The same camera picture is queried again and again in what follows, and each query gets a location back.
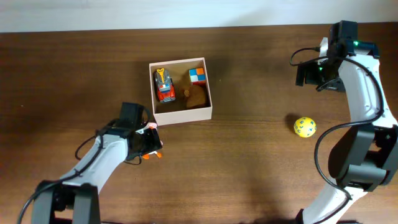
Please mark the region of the white cardboard box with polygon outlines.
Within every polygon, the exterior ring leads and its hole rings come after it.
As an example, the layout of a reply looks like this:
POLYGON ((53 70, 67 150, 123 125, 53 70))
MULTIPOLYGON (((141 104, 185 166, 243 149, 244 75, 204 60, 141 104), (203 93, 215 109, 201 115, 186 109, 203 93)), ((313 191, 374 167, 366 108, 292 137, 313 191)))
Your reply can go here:
POLYGON ((166 124, 177 124, 211 119, 213 105, 211 101, 208 74, 206 71, 206 63, 204 58, 191 58, 168 62, 150 63, 149 75, 152 97, 152 112, 158 125, 161 126, 166 124), (175 88, 176 99, 168 103, 160 103, 157 98, 154 71, 160 68, 165 68, 169 71, 175 88), (203 68, 205 71, 206 83, 200 86, 206 90, 209 106, 188 110, 185 107, 183 91, 192 85, 190 83, 188 71, 193 68, 203 68))

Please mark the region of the red grey toy truck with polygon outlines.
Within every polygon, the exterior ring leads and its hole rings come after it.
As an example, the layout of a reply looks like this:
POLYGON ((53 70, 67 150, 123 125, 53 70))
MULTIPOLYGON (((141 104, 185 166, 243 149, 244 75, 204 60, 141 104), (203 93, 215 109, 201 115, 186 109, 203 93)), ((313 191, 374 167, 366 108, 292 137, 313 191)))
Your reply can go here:
POLYGON ((174 84, 168 70, 165 68, 156 69, 154 80, 160 103, 168 103, 176 99, 174 84))

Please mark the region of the colourful puzzle cube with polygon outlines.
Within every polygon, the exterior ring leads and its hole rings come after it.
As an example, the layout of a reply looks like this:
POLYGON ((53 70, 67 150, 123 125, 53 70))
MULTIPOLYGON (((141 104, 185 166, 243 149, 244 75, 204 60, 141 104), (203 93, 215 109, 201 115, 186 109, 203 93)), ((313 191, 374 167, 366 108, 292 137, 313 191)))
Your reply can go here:
POLYGON ((188 74, 192 85, 204 85, 206 83, 206 75, 203 68, 190 69, 188 74))

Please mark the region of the white pink duck toy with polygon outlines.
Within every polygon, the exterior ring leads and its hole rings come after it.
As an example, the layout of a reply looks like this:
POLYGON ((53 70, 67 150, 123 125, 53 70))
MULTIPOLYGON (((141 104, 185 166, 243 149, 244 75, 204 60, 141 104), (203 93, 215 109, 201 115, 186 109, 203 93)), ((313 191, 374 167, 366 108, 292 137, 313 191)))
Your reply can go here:
POLYGON ((159 150, 163 148, 163 142, 160 140, 157 127, 157 123, 149 122, 136 131, 136 134, 141 137, 140 157, 144 160, 148 160, 150 155, 155 155, 159 159, 162 157, 159 150))

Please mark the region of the yellow letter ball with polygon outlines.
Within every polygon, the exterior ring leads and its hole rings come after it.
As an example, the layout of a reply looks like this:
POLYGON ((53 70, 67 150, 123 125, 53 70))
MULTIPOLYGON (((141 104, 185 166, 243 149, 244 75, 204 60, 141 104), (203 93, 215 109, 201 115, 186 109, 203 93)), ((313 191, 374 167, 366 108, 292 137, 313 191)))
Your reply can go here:
POLYGON ((301 117, 294 123, 294 131, 301 138, 309 138, 317 130, 316 122, 309 117, 301 117))

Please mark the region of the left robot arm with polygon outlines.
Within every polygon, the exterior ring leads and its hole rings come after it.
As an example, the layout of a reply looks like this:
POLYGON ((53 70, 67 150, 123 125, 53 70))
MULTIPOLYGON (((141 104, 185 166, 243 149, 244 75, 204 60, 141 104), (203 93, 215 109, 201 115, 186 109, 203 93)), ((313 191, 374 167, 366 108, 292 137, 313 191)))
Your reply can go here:
POLYGON ((155 119, 137 103, 123 103, 119 117, 90 139, 93 146, 74 168, 58 180, 42 181, 21 215, 32 205, 32 223, 101 223, 99 194, 114 170, 162 149, 155 119))

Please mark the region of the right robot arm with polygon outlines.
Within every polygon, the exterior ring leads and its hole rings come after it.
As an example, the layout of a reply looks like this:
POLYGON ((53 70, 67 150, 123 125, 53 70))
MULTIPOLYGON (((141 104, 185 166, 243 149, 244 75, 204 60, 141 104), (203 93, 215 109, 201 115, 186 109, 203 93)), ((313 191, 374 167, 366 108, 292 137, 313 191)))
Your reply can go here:
POLYGON ((358 39, 358 24, 340 21, 315 47, 319 56, 299 62, 296 85, 315 85, 347 96, 350 122, 328 157, 325 186, 296 223, 341 223, 358 199, 387 185, 397 172, 397 120, 393 117, 379 76, 379 49, 358 39))

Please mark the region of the brown plush toy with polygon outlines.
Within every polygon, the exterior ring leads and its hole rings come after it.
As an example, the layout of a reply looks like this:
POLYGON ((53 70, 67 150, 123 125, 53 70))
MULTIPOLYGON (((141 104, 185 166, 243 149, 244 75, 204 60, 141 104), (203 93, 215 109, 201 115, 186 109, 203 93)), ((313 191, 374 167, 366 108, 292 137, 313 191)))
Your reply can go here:
POLYGON ((209 106, 206 90, 200 85, 190 85, 183 91, 186 109, 197 109, 209 106))

